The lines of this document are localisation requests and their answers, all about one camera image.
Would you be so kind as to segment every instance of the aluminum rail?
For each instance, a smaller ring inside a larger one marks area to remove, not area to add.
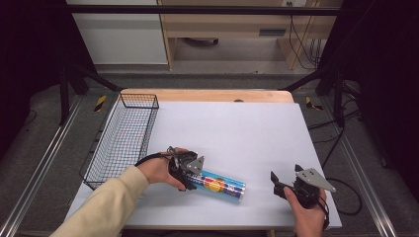
[[[320,98],[322,104],[325,106],[326,113],[331,119],[332,117],[332,103],[330,99]],[[335,130],[339,133],[339,127],[335,124]],[[364,202],[370,210],[370,214],[373,217],[373,220],[377,226],[379,234],[382,237],[395,237],[397,233],[389,219],[387,213],[385,212],[384,207],[379,200],[376,191],[374,190],[373,185],[367,177],[364,169],[362,168],[360,162],[358,161],[357,155],[355,154],[354,149],[351,146],[351,143],[348,140],[348,137],[342,134],[342,150],[345,153],[348,165],[351,168],[354,178],[360,188],[360,192],[364,197]]]
[[[82,100],[82,96],[76,96],[75,101],[72,104],[72,108],[70,110],[71,114],[68,120],[64,125],[61,125],[55,133],[54,138],[49,144],[49,147],[43,155],[40,163],[38,164],[37,169],[34,171],[30,181],[25,187],[25,190],[22,192],[21,197],[19,198],[9,217],[1,226],[0,237],[14,236],[18,230],[19,225],[25,217],[26,212],[28,211],[35,195],[37,194],[38,189],[41,186],[41,183],[49,169],[50,164],[54,160],[55,155],[61,146],[61,143],[64,140],[68,129],[74,121]]]
[[[155,5],[45,5],[42,10],[91,14],[209,14],[209,15],[293,15],[341,16],[361,13],[358,10],[317,7],[253,6],[155,6]]]

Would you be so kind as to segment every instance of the human hand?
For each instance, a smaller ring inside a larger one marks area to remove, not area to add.
[[[284,193],[286,194],[287,201],[293,209],[293,217],[295,221],[295,234],[298,237],[317,237],[321,236],[323,231],[324,212],[317,204],[311,209],[306,209],[298,202],[293,191],[285,187]],[[326,192],[320,189],[320,197],[326,201]]]
[[[177,153],[188,151],[187,149],[179,147],[176,147],[175,150]],[[147,160],[144,163],[138,165],[136,168],[144,174],[150,184],[166,183],[177,188],[178,190],[184,191],[186,187],[169,174],[170,156],[165,156],[169,154],[167,154],[167,152],[160,153],[162,154],[161,158]]]

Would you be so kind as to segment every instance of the table surface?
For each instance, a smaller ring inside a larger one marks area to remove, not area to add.
[[[158,98],[160,109],[148,153],[168,145],[185,147],[206,157],[205,170],[246,183],[242,201],[203,190],[183,193],[164,184],[150,186],[138,199],[126,228],[293,229],[291,208],[273,195],[270,172],[286,184],[295,180],[295,164],[323,173],[299,105],[289,92],[126,89],[122,93]],[[245,103],[228,103],[237,99]],[[81,185],[67,216],[91,193]],[[341,227],[333,198],[327,194],[330,227]]]

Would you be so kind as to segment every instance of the colorful cylinder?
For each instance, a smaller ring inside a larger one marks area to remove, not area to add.
[[[241,201],[246,184],[203,170],[200,175],[187,175],[187,179],[200,189]]]

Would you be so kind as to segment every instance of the gray floor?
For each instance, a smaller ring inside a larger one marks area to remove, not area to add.
[[[273,52],[279,52],[274,39],[221,39],[218,45],[181,40],[175,68],[172,71],[149,65],[138,66],[135,69],[128,68],[122,73],[113,67],[112,70],[104,68],[102,75],[119,86],[131,88],[278,89],[309,73],[310,70],[300,67],[293,71],[287,70],[284,59]],[[90,80],[88,82],[91,89],[87,96],[82,97],[80,109],[71,129],[66,134],[49,172],[22,220],[20,234],[25,231],[45,231],[36,232],[43,235],[55,229],[62,222],[71,199],[77,192],[81,182],[78,175],[79,168],[91,150],[96,131],[101,126],[114,96],[97,83]],[[315,85],[314,81],[293,92],[293,98],[300,104],[307,125],[330,120],[326,110],[318,111],[305,105],[308,96],[314,105],[325,108],[328,106],[330,98],[316,97],[313,92]],[[108,96],[103,109],[100,112],[93,112],[98,98],[103,94]],[[58,87],[51,87],[33,96],[31,108],[33,112],[28,118],[29,124],[22,128],[14,144],[1,160],[0,221],[2,223],[18,201],[58,129],[60,116]],[[357,109],[353,102],[349,102],[345,108],[345,114]],[[316,141],[336,136],[335,126],[331,124],[311,130],[310,135],[315,142],[314,147],[319,160],[323,162],[333,145],[333,140]],[[347,119],[342,138],[349,140],[397,235],[419,236],[417,201],[404,186],[397,171],[384,169],[381,166],[374,141],[358,117]],[[347,156],[347,150],[340,142],[324,172],[327,177],[340,179],[358,191],[357,178],[351,171]],[[347,212],[354,211],[357,208],[357,197],[346,187],[335,185],[340,191],[334,196],[339,208]],[[381,236],[371,215],[371,209],[366,203],[368,202],[363,200],[364,207],[358,215],[341,214],[343,227],[328,230],[324,236]],[[280,232],[278,236],[280,235],[292,234]]]

